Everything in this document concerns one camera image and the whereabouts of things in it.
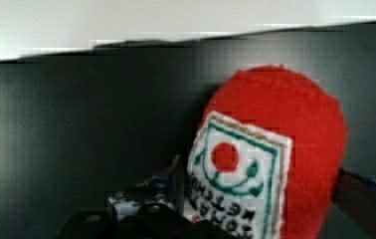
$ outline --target knit texture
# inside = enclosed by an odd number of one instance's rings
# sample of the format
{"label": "knit texture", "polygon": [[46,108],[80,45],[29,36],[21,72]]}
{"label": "knit texture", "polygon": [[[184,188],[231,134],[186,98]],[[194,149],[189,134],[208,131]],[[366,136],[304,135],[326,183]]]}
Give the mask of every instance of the knit texture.
{"label": "knit texture", "polygon": [[302,74],[266,66],[237,72],[223,85],[207,105],[200,128],[211,112],[293,140],[281,238],[317,238],[346,143],[339,101]]}

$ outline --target logo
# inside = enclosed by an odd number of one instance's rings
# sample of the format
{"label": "logo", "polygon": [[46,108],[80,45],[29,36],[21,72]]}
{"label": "logo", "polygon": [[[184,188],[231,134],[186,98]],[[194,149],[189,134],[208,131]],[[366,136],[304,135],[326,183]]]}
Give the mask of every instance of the logo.
{"label": "logo", "polygon": [[279,238],[291,139],[208,115],[188,162],[188,197],[200,216],[238,238]]}

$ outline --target embroidered patch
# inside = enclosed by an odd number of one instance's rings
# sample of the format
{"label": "embroidered patch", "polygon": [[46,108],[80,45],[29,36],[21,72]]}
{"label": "embroidered patch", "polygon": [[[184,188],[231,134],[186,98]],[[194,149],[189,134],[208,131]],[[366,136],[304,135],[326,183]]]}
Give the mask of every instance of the embroidered patch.
{"label": "embroidered patch", "polygon": [[212,112],[188,161],[193,208],[238,238],[280,238],[291,139]]}

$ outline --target white ceiling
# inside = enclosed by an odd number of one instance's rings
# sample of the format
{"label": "white ceiling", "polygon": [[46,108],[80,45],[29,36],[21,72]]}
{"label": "white ceiling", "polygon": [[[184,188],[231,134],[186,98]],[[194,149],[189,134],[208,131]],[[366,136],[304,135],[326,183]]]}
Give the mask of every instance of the white ceiling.
{"label": "white ceiling", "polygon": [[0,0],[0,59],[375,20],[376,0]]}

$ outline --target red circle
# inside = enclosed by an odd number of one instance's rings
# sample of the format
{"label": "red circle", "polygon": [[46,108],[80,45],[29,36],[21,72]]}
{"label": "red circle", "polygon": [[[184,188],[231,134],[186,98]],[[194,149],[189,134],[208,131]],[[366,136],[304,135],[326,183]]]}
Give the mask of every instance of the red circle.
{"label": "red circle", "polygon": [[220,172],[233,172],[237,169],[240,158],[233,145],[221,142],[213,149],[212,161]]}

